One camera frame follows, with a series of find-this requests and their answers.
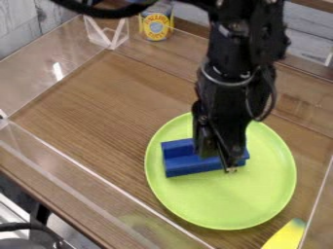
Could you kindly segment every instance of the yellow object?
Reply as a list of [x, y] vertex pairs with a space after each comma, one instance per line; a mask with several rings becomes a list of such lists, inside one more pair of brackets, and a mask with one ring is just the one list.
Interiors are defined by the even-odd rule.
[[293, 219], [269, 239], [263, 249], [297, 249], [306, 229], [307, 223], [299, 218]]
[[140, 17], [140, 30], [150, 41], [165, 40], [174, 28], [173, 5], [161, 3], [150, 7]]

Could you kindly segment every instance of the cable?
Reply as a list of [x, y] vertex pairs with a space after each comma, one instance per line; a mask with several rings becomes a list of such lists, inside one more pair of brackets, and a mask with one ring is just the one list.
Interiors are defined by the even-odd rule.
[[141, 4], [130, 4], [120, 9], [108, 10], [94, 8], [82, 3], [75, 2], [75, 0], [51, 0], [58, 5], [70, 9], [74, 12], [89, 15], [96, 18], [129, 18], [138, 15], [144, 12], [152, 4], [141, 5]]

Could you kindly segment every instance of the yellow can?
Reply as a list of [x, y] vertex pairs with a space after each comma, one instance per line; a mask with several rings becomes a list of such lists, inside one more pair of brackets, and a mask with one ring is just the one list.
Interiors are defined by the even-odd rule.
[[173, 28], [173, 5], [160, 2], [140, 16], [141, 33], [148, 40], [158, 42], [172, 35]]

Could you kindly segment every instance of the blue block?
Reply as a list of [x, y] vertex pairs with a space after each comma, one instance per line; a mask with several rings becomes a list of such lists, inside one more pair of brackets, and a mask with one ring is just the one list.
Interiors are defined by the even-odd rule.
[[[203, 159], [196, 154], [195, 141], [192, 138], [162, 143], [166, 177], [189, 175], [224, 169], [220, 157]], [[251, 158], [248, 149], [239, 165], [244, 166]]]

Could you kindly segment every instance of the lime green plate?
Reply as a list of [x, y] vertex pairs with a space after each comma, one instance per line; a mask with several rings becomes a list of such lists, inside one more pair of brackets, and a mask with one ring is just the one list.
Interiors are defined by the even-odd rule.
[[150, 187], [166, 208], [188, 222], [216, 230], [241, 230], [273, 218], [287, 206], [297, 184], [291, 150], [261, 123], [248, 128], [251, 160], [233, 174], [224, 170], [166, 178], [161, 143], [192, 137], [192, 115], [172, 120], [146, 152]]

